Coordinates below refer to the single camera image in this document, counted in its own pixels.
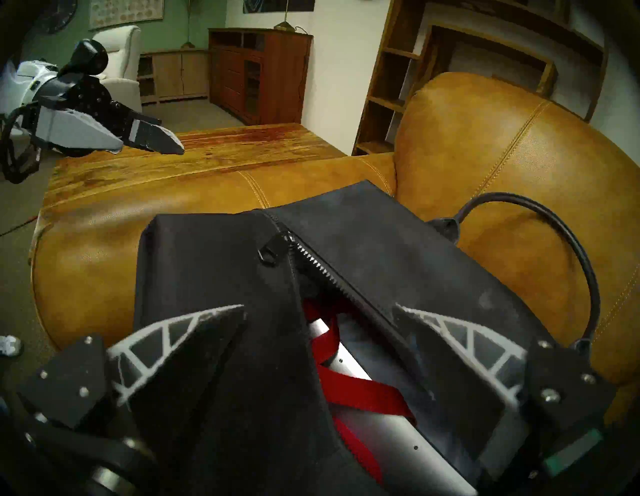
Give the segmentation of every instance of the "green wall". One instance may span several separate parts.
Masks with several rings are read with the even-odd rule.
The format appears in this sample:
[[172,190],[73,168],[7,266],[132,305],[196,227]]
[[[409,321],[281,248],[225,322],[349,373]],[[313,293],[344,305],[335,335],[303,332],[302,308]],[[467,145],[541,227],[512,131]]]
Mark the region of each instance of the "green wall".
[[[142,51],[178,49],[187,41],[187,1],[164,0],[164,18],[137,22],[142,30]],[[191,0],[190,39],[198,48],[206,48],[207,28],[224,28],[227,0]],[[22,45],[22,60],[44,57],[62,66],[69,61],[76,43],[93,38],[89,31],[89,0],[78,0],[78,9],[68,26],[55,35],[45,35],[33,28]]]

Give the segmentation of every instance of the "sofa cushion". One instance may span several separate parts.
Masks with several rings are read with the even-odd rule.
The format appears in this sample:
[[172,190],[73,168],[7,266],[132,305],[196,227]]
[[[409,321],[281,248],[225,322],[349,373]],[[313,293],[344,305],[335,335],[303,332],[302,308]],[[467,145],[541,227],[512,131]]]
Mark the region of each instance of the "sofa cushion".
[[110,346],[132,332],[138,241],[156,214],[274,207],[365,179],[393,195],[392,156],[185,173],[56,204],[31,261],[40,322],[61,348],[90,332]]
[[[592,363],[616,384],[640,372],[640,169],[552,102],[483,76],[444,73],[411,100],[396,138],[397,199],[424,220],[487,191],[528,196],[573,230],[602,312]],[[589,294],[569,246],[534,213],[486,204],[459,244],[516,292],[563,345],[582,335]]]

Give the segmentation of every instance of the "drawer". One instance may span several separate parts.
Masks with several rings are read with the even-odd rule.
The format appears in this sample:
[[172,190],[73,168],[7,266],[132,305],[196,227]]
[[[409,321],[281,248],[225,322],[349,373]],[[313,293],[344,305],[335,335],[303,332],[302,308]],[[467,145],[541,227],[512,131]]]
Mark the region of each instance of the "drawer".
[[222,72],[222,85],[240,92],[243,87],[242,74],[232,70]]
[[222,70],[232,70],[242,73],[243,57],[238,52],[222,50]]
[[238,113],[242,112],[242,96],[240,96],[240,93],[232,90],[231,88],[227,88],[226,86],[222,88],[222,103],[231,107]]

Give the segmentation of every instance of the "wooden cabinet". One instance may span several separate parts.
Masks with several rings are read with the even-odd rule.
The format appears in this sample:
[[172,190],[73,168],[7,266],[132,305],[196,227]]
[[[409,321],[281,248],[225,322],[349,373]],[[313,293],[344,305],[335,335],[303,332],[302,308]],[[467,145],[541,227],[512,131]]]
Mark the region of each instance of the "wooden cabinet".
[[299,123],[311,41],[274,29],[210,29],[210,101],[247,124]]
[[182,91],[184,95],[209,92],[209,54],[182,53]]
[[182,95],[182,57],[180,54],[155,55],[153,59],[156,96]]
[[142,54],[138,66],[142,103],[209,96],[210,66],[206,50]]

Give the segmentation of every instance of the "wooden dresser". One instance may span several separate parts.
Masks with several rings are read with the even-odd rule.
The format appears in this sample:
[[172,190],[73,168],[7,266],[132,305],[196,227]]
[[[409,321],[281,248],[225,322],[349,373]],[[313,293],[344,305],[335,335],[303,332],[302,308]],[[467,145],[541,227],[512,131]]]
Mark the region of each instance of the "wooden dresser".
[[312,39],[274,29],[210,29],[211,102],[246,124],[299,123]]

